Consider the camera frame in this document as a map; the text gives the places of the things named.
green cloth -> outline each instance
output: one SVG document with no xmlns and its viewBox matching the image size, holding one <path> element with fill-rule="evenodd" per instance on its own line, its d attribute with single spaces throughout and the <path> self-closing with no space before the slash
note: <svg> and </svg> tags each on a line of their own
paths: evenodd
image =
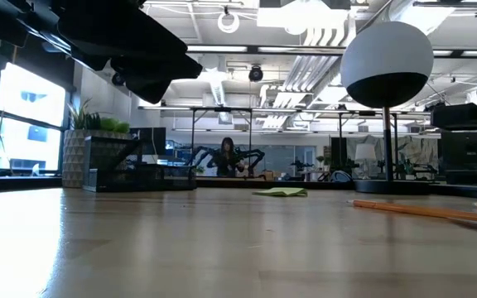
<svg viewBox="0 0 477 298">
<path fill-rule="evenodd" d="M 306 190 L 292 187 L 274 187 L 270 190 L 260 190 L 253 192 L 254 195 L 268 195 L 268 196 L 306 196 Z"/>
</svg>

security camera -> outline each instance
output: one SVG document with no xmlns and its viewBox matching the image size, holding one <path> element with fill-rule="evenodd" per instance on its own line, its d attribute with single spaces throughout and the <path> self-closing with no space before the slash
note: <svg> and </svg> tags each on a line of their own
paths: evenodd
<svg viewBox="0 0 477 298">
<path fill-rule="evenodd" d="M 261 66 L 254 65 L 252 69 L 249 71 L 249 80 L 252 82 L 258 82 L 263 79 L 263 71 L 261 70 Z"/>
<path fill-rule="evenodd" d="M 113 75 L 112 84 L 114 86 L 124 86 L 124 83 L 126 83 L 126 81 L 119 73 Z"/>
</svg>

planter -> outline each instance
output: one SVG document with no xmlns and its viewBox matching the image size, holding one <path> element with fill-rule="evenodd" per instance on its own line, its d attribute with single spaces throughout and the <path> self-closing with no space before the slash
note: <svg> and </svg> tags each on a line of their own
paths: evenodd
<svg viewBox="0 0 477 298">
<path fill-rule="evenodd" d="M 109 137 L 131 139 L 128 133 L 98 130 L 67 130 L 64 132 L 64 155 L 62 160 L 62 185 L 81 188 L 84 178 L 84 140 L 86 137 Z"/>
</svg>

computer monitor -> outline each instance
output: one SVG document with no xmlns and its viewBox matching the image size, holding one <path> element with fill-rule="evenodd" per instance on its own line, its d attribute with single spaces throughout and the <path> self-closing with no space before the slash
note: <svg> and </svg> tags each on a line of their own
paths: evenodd
<svg viewBox="0 0 477 298">
<path fill-rule="evenodd" d="M 165 155 L 166 129 L 164 127 L 135 127 L 130 133 L 142 140 L 143 155 Z"/>
</svg>

white ceiling beam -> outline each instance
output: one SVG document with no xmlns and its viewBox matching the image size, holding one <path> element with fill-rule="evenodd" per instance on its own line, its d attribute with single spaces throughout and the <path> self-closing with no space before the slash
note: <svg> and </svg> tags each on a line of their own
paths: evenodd
<svg viewBox="0 0 477 298">
<path fill-rule="evenodd" d="M 190 19 L 192 20 L 192 26 L 195 28 L 196 38 L 198 38 L 199 43 L 204 43 L 204 40 L 202 39 L 202 35 L 200 33 L 200 28 L 198 27 L 198 22 L 196 21 L 195 11 L 192 8 L 191 2 L 187 3 L 187 9 L 190 12 Z"/>
</svg>

